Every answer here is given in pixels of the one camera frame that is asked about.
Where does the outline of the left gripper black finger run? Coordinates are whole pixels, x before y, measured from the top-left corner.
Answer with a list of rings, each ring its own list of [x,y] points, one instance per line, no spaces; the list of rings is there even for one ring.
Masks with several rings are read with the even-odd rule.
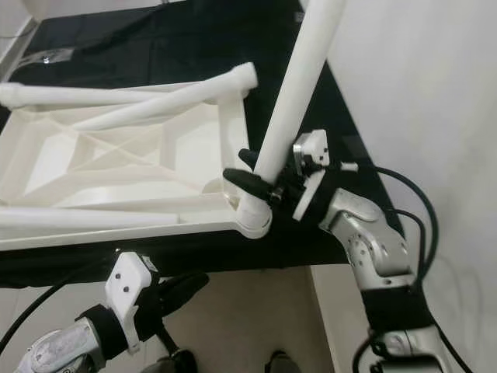
[[[201,288],[172,288],[165,292],[165,313],[177,312],[191,301]]]
[[[164,295],[194,295],[210,283],[210,277],[206,273],[179,274],[167,278],[161,284],[161,292]]]

